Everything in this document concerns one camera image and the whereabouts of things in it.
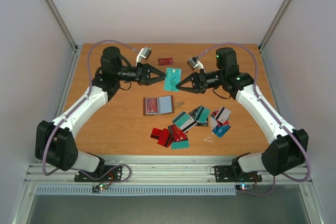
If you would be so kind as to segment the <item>red VIP card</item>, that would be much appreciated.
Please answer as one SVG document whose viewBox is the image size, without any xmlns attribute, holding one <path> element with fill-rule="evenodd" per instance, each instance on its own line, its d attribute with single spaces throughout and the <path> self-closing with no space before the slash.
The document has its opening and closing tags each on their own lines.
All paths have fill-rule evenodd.
<svg viewBox="0 0 336 224">
<path fill-rule="evenodd" d="M 146 109 L 146 114 L 158 113 L 158 99 L 157 98 L 146 98 L 145 109 Z"/>
</svg>

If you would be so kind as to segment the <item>brown leather card holder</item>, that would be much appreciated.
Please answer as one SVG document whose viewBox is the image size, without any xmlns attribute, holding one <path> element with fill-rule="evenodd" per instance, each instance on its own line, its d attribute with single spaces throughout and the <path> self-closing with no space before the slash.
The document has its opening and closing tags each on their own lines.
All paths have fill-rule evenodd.
<svg viewBox="0 0 336 224">
<path fill-rule="evenodd" d="M 174 102 L 174 97 L 172 95 L 167 95 L 167 96 L 162 96 L 162 97 L 150 97 L 150 98 L 157 98 L 158 113 L 146 114 L 146 109 L 145 109 L 146 98 L 143 98 L 143 115 L 144 116 L 173 114 L 175 108 L 180 107 L 184 104 L 183 101 Z"/>
</svg>

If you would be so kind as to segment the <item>teal card with stripe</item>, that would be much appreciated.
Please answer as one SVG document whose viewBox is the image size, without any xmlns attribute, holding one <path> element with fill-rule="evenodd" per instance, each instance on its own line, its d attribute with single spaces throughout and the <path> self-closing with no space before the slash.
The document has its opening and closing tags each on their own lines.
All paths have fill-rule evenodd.
<svg viewBox="0 0 336 224">
<path fill-rule="evenodd" d="M 210 115 L 211 111 L 210 109 L 204 107 L 204 106 L 200 106 L 196 116 L 195 116 L 195 120 L 198 123 L 205 123 L 206 120 L 208 119 L 208 116 Z"/>
</svg>

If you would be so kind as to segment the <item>teal card bottom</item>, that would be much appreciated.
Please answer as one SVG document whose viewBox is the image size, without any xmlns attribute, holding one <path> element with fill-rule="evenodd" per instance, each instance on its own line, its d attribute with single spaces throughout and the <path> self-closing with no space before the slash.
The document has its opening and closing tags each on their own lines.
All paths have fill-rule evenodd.
<svg viewBox="0 0 336 224">
<path fill-rule="evenodd" d="M 189 119 L 190 119 L 190 115 L 188 113 L 186 113 L 186 112 L 183 111 L 177 117 L 175 117 L 172 122 L 177 127 L 181 127 Z"/>
</svg>

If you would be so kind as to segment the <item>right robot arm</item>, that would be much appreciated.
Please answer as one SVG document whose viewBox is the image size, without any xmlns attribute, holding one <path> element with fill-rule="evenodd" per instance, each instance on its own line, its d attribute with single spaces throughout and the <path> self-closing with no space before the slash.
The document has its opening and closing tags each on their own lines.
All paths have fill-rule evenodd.
<svg viewBox="0 0 336 224">
<path fill-rule="evenodd" d="M 262 153 L 249 153 L 232 160 L 232 175 L 243 180 L 250 172 L 267 171 L 273 176 L 284 175 L 296 182 L 305 182 L 311 174 L 307 155 L 309 136 L 304 129 L 296 130 L 270 105 L 257 85 L 257 77 L 241 72 L 236 52 L 227 43 L 216 50 L 217 71 L 205 72 L 201 53 L 187 61 L 194 71 L 176 87 L 190 93 L 205 93 L 222 87 L 242 105 L 264 133 L 269 146 Z"/>
</svg>

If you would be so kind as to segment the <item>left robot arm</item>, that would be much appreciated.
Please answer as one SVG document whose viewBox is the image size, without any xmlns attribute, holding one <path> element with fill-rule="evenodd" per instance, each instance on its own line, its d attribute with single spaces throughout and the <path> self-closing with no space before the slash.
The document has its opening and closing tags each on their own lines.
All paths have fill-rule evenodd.
<svg viewBox="0 0 336 224">
<path fill-rule="evenodd" d="M 132 66 L 118 47 L 105 48 L 100 58 L 101 66 L 89 78 L 85 93 L 60 116 L 38 124 L 35 157 L 42 162 L 44 175 L 52 174 L 46 170 L 46 164 L 56 170 L 77 170 L 93 181 L 100 181 L 108 174 L 104 160 L 79 151 L 75 138 L 84 124 L 120 90 L 122 81 L 149 86 L 165 79 L 164 72 L 141 62 L 148 60 L 150 54 L 150 48 L 142 48 Z"/>
</svg>

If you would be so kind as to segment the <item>lone red card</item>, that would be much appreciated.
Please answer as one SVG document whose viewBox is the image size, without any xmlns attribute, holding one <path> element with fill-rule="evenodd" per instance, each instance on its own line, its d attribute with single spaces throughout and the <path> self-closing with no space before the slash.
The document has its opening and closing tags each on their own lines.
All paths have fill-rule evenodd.
<svg viewBox="0 0 336 224">
<path fill-rule="evenodd" d="M 159 66 L 169 66 L 173 65 L 173 58 L 159 58 L 158 59 Z"/>
</svg>

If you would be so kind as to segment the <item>black card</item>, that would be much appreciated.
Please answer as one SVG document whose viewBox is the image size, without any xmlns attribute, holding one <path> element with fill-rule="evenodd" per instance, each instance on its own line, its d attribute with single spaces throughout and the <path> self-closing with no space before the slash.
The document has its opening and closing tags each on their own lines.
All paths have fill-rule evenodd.
<svg viewBox="0 0 336 224">
<path fill-rule="evenodd" d="M 191 112 L 189 112 L 189 115 L 190 115 L 192 118 L 195 118 L 195 117 L 197 116 L 198 111 L 200 110 L 200 108 L 201 108 L 201 107 L 199 106 L 199 107 L 193 109 Z"/>
</svg>

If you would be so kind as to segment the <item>white card centre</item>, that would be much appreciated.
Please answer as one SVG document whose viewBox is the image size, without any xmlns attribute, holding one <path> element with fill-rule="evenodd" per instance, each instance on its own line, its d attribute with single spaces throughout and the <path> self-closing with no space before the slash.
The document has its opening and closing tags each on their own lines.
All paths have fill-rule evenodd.
<svg viewBox="0 0 336 224">
<path fill-rule="evenodd" d="M 189 129 L 194 127 L 197 124 L 197 121 L 193 118 L 190 118 L 189 120 L 185 121 L 184 124 L 180 127 L 180 129 L 183 132 L 187 132 Z"/>
</svg>

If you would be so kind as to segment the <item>white card with stripe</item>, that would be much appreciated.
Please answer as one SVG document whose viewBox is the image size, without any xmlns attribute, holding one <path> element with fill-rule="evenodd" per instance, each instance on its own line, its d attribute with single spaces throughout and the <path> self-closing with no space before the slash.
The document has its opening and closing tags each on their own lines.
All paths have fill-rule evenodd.
<svg viewBox="0 0 336 224">
<path fill-rule="evenodd" d="M 229 118 L 231 114 L 231 110 L 225 108 L 225 107 L 221 107 L 217 114 L 215 115 L 215 119 L 221 123 L 225 123 L 227 121 L 227 119 Z"/>
</svg>

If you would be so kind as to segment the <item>small red card top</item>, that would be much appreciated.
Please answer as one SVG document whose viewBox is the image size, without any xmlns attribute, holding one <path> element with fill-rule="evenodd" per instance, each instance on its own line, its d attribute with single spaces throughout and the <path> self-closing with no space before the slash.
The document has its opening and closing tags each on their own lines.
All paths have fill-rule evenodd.
<svg viewBox="0 0 336 224">
<path fill-rule="evenodd" d="M 181 142 L 181 141 L 188 140 L 187 135 L 175 124 L 169 125 L 168 130 L 174 137 L 175 142 Z"/>
</svg>

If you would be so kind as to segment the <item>blue card right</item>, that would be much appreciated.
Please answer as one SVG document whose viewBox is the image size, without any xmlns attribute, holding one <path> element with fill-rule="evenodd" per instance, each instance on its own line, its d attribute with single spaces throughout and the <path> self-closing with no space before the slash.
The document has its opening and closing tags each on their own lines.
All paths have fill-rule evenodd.
<svg viewBox="0 0 336 224">
<path fill-rule="evenodd" d="M 216 126 L 212 129 L 212 132 L 219 138 L 222 138 L 226 133 L 227 131 L 230 129 L 230 125 L 229 124 L 226 124 L 226 125 L 223 125 L 223 126 Z"/>
</svg>

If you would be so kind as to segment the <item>dark red striped card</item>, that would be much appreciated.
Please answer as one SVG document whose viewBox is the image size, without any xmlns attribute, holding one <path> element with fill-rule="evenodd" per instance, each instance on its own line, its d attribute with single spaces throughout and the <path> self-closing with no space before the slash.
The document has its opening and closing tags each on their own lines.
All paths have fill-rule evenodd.
<svg viewBox="0 0 336 224">
<path fill-rule="evenodd" d="M 163 130 L 162 129 L 157 129 L 157 128 L 152 129 L 150 138 L 155 139 L 155 140 L 159 140 L 162 136 L 163 136 Z"/>
</svg>

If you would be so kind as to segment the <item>red card left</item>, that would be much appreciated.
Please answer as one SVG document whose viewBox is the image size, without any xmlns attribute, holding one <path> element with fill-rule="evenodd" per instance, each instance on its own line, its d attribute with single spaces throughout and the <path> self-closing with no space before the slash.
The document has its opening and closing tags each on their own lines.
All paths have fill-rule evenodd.
<svg viewBox="0 0 336 224">
<path fill-rule="evenodd" d="M 169 147 L 173 142 L 175 138 L 174 136 L 169 132 L 168 129 L 163 129 L 162 134 L 159 137 L 159 140 L 157 144 L 164 146 L 164 147 Z"/>
</svg>

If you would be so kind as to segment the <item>right circuit board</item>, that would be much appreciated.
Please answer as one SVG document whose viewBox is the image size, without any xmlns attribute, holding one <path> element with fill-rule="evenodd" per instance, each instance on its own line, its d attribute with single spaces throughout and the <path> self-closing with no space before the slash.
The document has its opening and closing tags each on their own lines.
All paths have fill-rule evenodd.
<svg viewBox="0 0 336 224">
<path fill-rule="evenodd" d="M 254 185 L 252 184 L 240 184 L 236 185 L 236 189 L 240 191 L 246 191 L 246 190 L 251 190 L 254 188 Z"/>
</svg>

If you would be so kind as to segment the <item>circuit board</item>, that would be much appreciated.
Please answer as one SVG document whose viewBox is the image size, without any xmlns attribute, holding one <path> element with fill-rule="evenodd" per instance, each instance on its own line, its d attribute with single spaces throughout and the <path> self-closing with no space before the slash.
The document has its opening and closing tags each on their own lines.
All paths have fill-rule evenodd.
<svg viewBox="0 0 336 224">
<path fill-rule="evenodd" d="M 240 184 L 236 185 L 236 189 L 240 191 L 246 191 L 246 190 L 251 190 L 254 188 L 254 185 L 252 184 Z"/>
<path fill-rule="evenodd" d="M 96 185 L 96 186 L 92 186 L 92 193 L 100 193 L 104 190 L 107 190 L 109 188 L 109 185 L 105 185 L 105 184 L 102 184 L 102 185 Z"/>
</svg>

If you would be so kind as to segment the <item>left circuit board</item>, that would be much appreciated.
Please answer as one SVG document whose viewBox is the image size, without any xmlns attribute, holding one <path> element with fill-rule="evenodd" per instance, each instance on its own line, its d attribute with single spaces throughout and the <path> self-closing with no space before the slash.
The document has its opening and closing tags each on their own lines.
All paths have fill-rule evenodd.
<svg viewBox="0 0 336 224">
<path fill-rule="evenodd" d="M 100 193 L 104 190 L 107 190 L 109 188 L 109 185 L 105 185 L 105 184 L 102 184 L 102 185 L 96 185 L 96 186 L 92 186 L 92 193 Z"/>
</svg>

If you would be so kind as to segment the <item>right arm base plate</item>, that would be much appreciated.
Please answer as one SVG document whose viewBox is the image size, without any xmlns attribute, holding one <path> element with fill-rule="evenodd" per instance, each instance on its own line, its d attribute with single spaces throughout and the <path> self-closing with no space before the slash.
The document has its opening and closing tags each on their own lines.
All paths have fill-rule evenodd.
<svg viewBox="0 0 336 224">
<path fill-rule="evenodd" d="M 217 183 L 254 183 L 262 182 L 262 176 L 257 172 L 242 174 L 239 178 L 236 178 L 231 167 L 229 165 L 216 165 L 211 168 L 211 174 L 215 176 Z"/>
</svg>

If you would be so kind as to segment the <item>aluminium frame rails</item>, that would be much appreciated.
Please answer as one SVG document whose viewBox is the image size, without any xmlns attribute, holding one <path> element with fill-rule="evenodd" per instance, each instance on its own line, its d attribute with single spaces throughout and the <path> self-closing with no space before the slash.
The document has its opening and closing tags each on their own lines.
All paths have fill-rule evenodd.
<svg viewBox="0 0 336 224">
<path fill-rule="evenodd" d="M 232 156 L 183 156 L 183 155 L 102 155 L 108 165 L 127 164 L 132 175 L 127 185 L 213 185 L 210 174 L 216 165 L 230 165 Z M 31 163 L 24 184 L 74 184 L 76 172 L 57 171 L 44 176 L 41 163 Z"/>
</svg>

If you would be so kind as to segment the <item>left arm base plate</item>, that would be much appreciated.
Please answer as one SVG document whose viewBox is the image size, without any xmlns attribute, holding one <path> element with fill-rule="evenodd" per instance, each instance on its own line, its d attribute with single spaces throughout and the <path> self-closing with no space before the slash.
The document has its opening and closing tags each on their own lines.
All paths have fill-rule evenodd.
<svg viewBox="0 0 336 224">
<path fill-rule="evenodd" d="M 95 172 L 79 171 L 75 175 L 75 182 L 109 182 L 113 179 L 114 182 L 121 180 L 122 167 L 117 165 L 106 165 L 98 168 Z"/>
</svg>

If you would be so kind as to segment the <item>left frame post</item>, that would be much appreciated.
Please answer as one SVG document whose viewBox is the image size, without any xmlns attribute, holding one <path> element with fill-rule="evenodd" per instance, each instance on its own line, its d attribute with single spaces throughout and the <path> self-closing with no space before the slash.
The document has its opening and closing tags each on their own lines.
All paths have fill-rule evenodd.
<svg viewBox="0 0 336 224">
<path fill-rule="evenodd" d="M 47 4 L 48 8 L 50 9 L 51 13 L 53 14 L 56 22 L 58 23 L 60 29 L 63 32 L 63 34 L 67 38 L 67 40 L 68 40 L 68 42 L 69 42 L 72 50 L 74 52 L 76 52 L 78 46 L 76 45 L 75 40 L 73 39 L 73 37 L 72 37 L 72 35 L 71 35 L 71 33 L 70 33 L 67 25 L 65 24 L 65 22 L 64 22 L 64 20 L 63 20 L 63 18 L 61 16 L 61 14 L 60 14 L 60 12 L 59 12 L 56 4 L 55 4 L 55 2 L 53 0 L 45 0 L 45 2 Z"/>
</svg>

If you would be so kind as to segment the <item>frame post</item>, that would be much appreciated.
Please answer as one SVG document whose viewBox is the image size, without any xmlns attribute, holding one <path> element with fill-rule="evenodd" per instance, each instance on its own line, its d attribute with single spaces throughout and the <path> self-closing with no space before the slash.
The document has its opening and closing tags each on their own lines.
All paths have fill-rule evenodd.
<svg viewBox="0 0 336 224">
<path fill-rule="evenodd" d="M 51 13 L 53 14 L 56 22 L 58 23 L 60 29 L 63 32 L 63 34 L 67 38 L 67 40 L 68 40 L 68 42 L 69 42 L 72 50 L 74 52 L 76 52 L 78 46 L 76 45 L 75 40 L 73 39 L 73 37 L 72 37 L 72 35 L 71 35 L 71 33 L 70 33 L 67 25 L 65 24 L 65 22 L 64 22 L 64 20 L 63 20 L 63 18 L 61 16 L 61 14 L 60 14 L 60 12 L 59 12 L 56 4 L 55 4 L 55 2 L 53 0 L 45 0 L 45 2 L 47 4 L 48 8 L 50 9 Z"/>
<path fill-rule="evenodd" d="M 261 40 L 261 43 L 258 46 L 258 49 L 259 49 L 260 53 L 262 53 L 262 51 L 265 48 L 267 42 L 269 41 L 269 39 L 271 38 L 271 36 L 275 32 L 275 29 L 277 28 L 277 26 L 281 22 L 283 16 L 285 15 L 285 13 L 286 13 L 287 9 L 289 8 L 292 1 L 293 0 L 283 0 L 281 2 L 278 11 L 276 12 L 269 28 L 267 29 L 263 39 Z"/>
</svg>

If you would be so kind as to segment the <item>right frame post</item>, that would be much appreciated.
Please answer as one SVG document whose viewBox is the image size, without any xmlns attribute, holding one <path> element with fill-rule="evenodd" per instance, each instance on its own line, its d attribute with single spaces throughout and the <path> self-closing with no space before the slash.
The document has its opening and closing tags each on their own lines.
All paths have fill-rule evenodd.
<svg viewBox="0 0 336 224">
<path fill-rule="evenodd" d="M 260 53 L 262 53 L 262 51 L 265 48 L 267 42 L 269 41 L 269 39 L 271 38 L 271 36 L 275 32 L 275 29 L 277 28 L 277 26 L 281 22 L 283 16 L 285 15 L 285 13 L 286 13 L 287 9 L 289 8 L 292 1 L 293 0 L 283 0 L 281 2 L 278 11 L 276 12 L 269 28 L 267 29 L 263 39 L 261 40 L 261 43 L 258 46 L 258 49 L 259 49 Z"/>
</svg>

